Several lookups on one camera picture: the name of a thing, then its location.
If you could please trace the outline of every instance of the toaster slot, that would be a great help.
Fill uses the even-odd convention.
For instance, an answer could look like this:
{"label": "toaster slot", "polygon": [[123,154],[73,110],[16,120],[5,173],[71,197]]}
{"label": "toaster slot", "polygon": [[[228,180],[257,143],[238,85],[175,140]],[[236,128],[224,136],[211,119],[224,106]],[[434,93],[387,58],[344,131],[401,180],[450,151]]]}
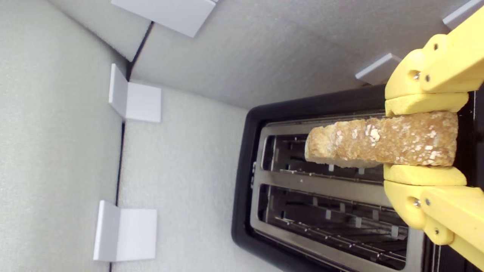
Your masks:
{"label": "toaster slot", "polygon": [[260,190],[261,221],[392,269],[405,267],[408,226],[393,209],[267,184]]}
{"label": "toaster slot", "polygon": [[308,134],[271,135],[266,138],[262,169],[291,174],[316,174],[326,178],[343,178],[383,184],[383,166],[373,168],[342,168],[334,165],[307,162],[304,147]]}

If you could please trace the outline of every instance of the white bracket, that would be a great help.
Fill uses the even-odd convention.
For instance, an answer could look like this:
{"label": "white bracket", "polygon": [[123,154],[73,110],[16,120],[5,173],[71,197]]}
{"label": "white bracket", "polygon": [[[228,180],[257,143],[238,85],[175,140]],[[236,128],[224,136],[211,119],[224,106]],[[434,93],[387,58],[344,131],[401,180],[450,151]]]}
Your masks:
{"label": "white bracket", "polygon": [[93,258],[107,262],[153,259],[156,229],[156,210],[120,209],[101,200]]}
{"label": "white bracket", "polygon": [[355,77],[371,85],[384,83],[385,80],[390,78],[392,72],[401,61],[401,58],[392,53],[388,53],[376,62],[359,71]]}
{"label": "white bracket", "polygon": [[124,119],[161,122],[161,89],[128,82],[114,63],[111,65],[109,104]]}
{"label": "white bracket", "polygon": [[453,30],[482,6],[484,6],[484,0],[471,0],[449,14],[442,21],[450,30]]}

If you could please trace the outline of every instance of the toaster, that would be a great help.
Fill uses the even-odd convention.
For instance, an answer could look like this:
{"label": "toaster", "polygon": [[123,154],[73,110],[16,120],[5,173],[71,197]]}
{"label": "toaster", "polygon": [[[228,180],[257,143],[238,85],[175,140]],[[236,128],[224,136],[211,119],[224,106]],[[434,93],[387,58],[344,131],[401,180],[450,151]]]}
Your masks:
{"label": "toaster", "polygon": [[[384,89],[341,91],[249,111],[233,208],[237,245],[284,271],[476,270],[448,246],[434,245],[405,224],[385,196],[382,166],[340,168],[304,159],[312,128],[384,118]],[[482,187],[479,104],[471,92],[458,113],[454,166],[469,185]]]}

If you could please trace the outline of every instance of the bread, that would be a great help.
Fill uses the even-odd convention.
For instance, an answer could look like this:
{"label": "bread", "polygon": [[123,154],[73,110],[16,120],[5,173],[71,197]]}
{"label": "bread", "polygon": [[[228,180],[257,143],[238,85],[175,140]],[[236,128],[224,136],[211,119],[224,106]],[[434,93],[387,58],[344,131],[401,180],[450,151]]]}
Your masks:
{"label": "bread", "polygon": [[451,166],[457,129],[457,114],[448,111],[336,122],[311,130],[304,155],[306,161],[340,167]]}

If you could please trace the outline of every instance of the white wall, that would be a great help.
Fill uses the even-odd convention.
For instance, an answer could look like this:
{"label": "white wall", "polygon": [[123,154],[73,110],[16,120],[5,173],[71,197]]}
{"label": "white wall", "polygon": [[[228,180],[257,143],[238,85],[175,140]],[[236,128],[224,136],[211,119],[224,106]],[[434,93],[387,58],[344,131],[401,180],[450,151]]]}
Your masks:
{"label": "white wall", "polygon": [[111,4],[111,0],[49,0],[132,61],[150,20]]}
{"label": "white wall", "polygon": [[246,110],[162,89],[162,121],[127,121],[120,207],[158,210],[155,260],[113,272],[272,272],[230,228]]}
{"label": "white wall", "polygon": [[108,271],[92,251],[120,157],[112,62],[124,64],[51,4],[0,1],[1,271]]}
{"label": "white wall", "polygon": [[193,39],[155,24],[132,78],[247,109],[352,89],[385,54],[447,33],[467,1],[221,0]]}

